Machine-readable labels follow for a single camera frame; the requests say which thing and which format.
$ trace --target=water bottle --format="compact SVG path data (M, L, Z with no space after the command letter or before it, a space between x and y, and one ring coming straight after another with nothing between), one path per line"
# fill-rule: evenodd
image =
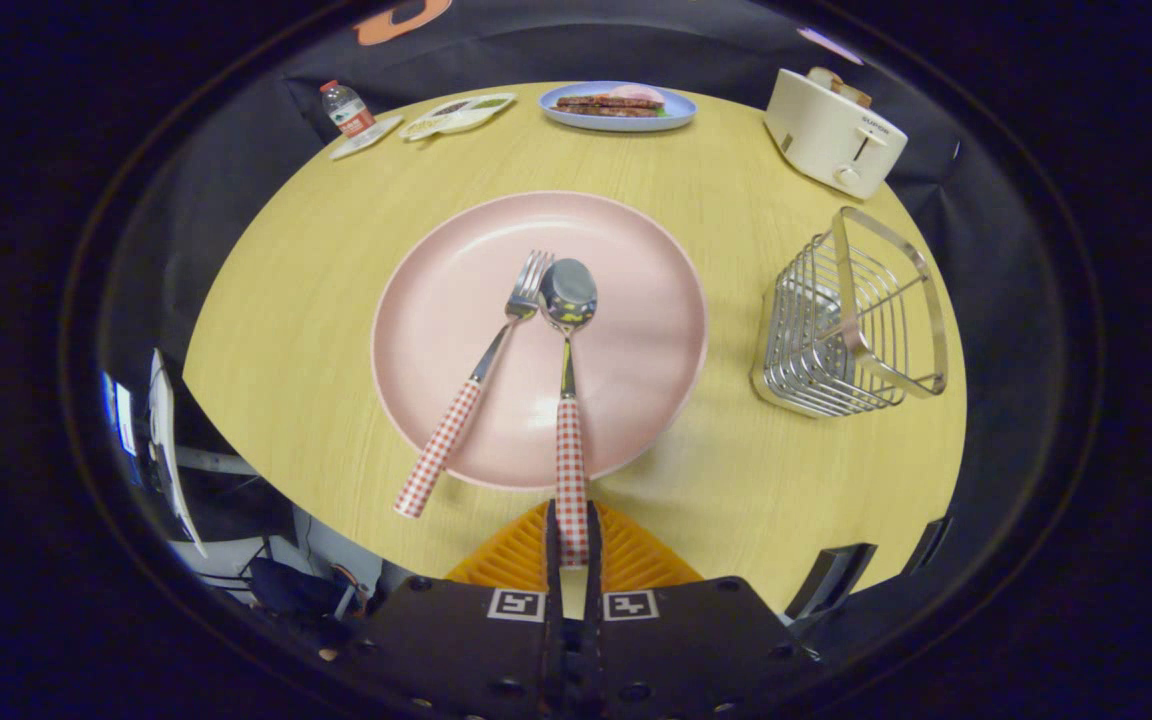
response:
M371 118L371 111L362 104L357 92L336 81L326 83L319 91L323 92L323 108L346 137L356 136L376 124L376 118Z

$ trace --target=toaster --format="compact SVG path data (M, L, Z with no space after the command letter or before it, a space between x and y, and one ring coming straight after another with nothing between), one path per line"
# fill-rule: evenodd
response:
M763 123L796 170L865 200L909 141L869 105L867 94L826 68L806 77L782 69Z

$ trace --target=red and white gingham handle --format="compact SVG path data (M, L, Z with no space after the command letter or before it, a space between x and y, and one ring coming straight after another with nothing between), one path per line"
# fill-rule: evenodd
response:
M589 564L585 520L585 452L581 447L576 397L558 401L558 532L562 536L562 566Z
M416 467L407 476L402 491L397 493L394 510L399 515L406 515L408 518L420 517L430 493L434 492L439 473L447 468L447 456L452 453L452 448L456 447L456 439L461 437L461 430L470 419L482 392L483 386L477 381L465 381L465 386L461 387L460 395L452 401L452 407L448 407L444 419L439 420L434 435L425 442L425 450L420 452Z

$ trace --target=wire basket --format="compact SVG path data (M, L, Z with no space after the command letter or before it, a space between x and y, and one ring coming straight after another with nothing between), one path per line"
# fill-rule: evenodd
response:
M904 276L847 242L847 220L900 250L910 264L899 268ZM918 286L929 314L932 369L914 377L905 293ZM814 418L881 410L905 395L941 395L945 323L927 259L859 210L839 210L832 227L776 275L764 300L758 355L750 377L759 396Z

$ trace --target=orange logo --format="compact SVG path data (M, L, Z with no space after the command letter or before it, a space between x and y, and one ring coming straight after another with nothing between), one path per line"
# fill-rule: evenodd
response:
M425 0L425 8L415 18L403 20L401 23L394 22L394 10L389 8L385 13L372 15L353 26L358 31L358 45L380 45L381 41L393 40L393 38L411 32L414 29L424 26L431 20L439 17L452 7L452 0Z

